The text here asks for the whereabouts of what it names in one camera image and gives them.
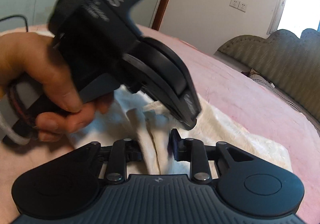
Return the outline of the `person's left hand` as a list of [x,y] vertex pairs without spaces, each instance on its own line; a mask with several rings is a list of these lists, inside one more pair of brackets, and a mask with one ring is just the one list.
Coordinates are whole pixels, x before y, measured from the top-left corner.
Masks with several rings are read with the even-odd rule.
[[69,112],[67,117],[46,112],[36,118],[41,141],[58,141],[90,124],[96,112],[105,114],[111,106],[112,93],[83,104],[72,82],[68,66],[52,48],[52,37],[34,32],[13,32],[1,36],[1,95],[11,80],[27,73],[38,81],[46,96]]

